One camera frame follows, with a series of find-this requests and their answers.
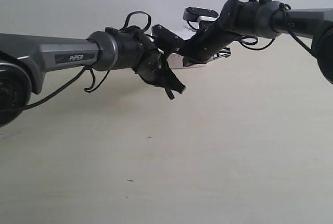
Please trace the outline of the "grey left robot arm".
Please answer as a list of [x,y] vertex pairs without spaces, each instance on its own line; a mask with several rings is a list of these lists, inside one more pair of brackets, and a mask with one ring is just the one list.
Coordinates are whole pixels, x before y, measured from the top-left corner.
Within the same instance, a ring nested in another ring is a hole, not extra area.
[[106,28],[86,39],[1,34],[1,126],[15,120],[42,91],[48,72],[81,67],[108,73],[132,69],[147,84],[165,89],[169,98],[185,86],[167,58],[173,48],[159,46],[145,30]]

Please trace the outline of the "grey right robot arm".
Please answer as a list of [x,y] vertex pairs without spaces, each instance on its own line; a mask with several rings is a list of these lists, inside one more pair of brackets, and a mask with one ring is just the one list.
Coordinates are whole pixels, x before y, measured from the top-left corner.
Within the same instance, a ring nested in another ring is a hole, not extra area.
[[292,9],[279,1],[228,0],[205,29],[176,48],[185,66],[206,64],[212,56],[243,36],[276,39],[290,35],[318,64],[332,83],[332,9]]

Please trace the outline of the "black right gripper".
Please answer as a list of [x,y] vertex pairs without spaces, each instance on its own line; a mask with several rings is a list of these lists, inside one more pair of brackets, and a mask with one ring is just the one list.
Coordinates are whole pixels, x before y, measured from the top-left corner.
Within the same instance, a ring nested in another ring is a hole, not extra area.
[[179,55],[183,56],[183,66],[206,64],[211,58],[227,58],[231,55],[230,43],[241,37],[228,29],[228,21],[218,18],[209,26],[185,40]]

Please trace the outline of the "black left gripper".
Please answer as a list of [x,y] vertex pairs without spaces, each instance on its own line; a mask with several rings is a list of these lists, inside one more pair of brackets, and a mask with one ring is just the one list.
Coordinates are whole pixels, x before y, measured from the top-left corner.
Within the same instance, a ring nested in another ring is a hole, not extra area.
[[147,84],[164,88],[168,98],[174,100],[173,91],[182,94],[186,86],[177,78],[168,61],[161,60],[160,52],[144,52],[134,64],[134,72]]

